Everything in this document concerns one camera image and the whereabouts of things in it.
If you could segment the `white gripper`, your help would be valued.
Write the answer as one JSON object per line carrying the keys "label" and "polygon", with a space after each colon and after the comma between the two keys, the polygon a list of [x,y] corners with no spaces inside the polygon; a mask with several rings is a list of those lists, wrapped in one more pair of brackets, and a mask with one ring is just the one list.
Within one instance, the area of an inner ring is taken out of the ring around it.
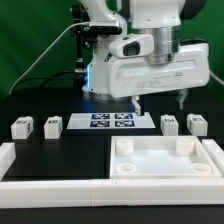
{"label": "white gripper", "polygon": [[181,46],[171,62],[161,65],[149,65],[145,57],[113,57],[108,68],[108,93],[114,98],[132,96],[135,113],[142,116],[138,95],[181,89],[176,101],[182,110],[186,88],[204,86],[209,81],[208,54],[208,44],[200,43]]}

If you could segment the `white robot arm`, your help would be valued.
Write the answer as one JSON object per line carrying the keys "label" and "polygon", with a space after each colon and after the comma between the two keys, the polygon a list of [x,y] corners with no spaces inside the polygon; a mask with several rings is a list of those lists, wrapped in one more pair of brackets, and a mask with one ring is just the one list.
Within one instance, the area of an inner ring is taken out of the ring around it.
{"label": "white robot arm", "polygon": [[180,40],[183,20],[194,18],[206,0],[117,0],[110,10],[106,0],[79,0],[89,16],[84,28],[93,43],[83,92],[98,99],[130,97],[136,113],[139,97],[204,86],[210,78],[209,46]]}

